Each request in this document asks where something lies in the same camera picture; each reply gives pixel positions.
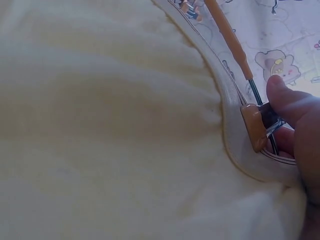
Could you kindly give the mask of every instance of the cartoon bear print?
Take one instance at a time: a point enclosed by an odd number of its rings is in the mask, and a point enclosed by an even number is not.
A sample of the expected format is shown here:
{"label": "cartoon bear print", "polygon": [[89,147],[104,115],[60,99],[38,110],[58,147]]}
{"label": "cartoon bear print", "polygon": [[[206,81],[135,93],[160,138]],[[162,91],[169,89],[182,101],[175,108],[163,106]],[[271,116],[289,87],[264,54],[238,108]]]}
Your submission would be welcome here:
{"label": "cartoon bear print", "polygon": [[255,62],[263,69],[263,78],[267,82],[272,75],[279,75],[285,84],[296,85],[301,76],[297,66],[293,65],[294,56],[285,55],[281,50],[271,50],[267,53],[258,52]]}

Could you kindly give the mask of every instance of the metal shaft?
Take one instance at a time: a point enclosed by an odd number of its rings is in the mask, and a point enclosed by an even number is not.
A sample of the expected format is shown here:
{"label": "metal shaft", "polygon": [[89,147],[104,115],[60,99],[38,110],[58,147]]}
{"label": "metal shaft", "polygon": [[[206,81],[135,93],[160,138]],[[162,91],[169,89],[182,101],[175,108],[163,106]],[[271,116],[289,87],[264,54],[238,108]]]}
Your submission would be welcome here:
{"label": "metal shaft", "polygon": [[[260,97],[260,94],[258,92],[258,89],[257,89],[257,86],[254,82],[253,79],[250,79],[249,80],[249,84],[251,86],[251,89],[252,89],[252,92],[253,92],[253,95],[255,97],[255,100],[257,102],[258,105],[262,105],[263,102],[261,100],[261,97]],[[272,147],[272,151],[275,155],[279,155],[279,150],[278,150],[278,147],[277,147],[277,144],[276,144],[276,139],[275,139],[275,136],[273,134],[270,135],[269,137],[270,139],[270,143],[271,143],[271,147]]]}

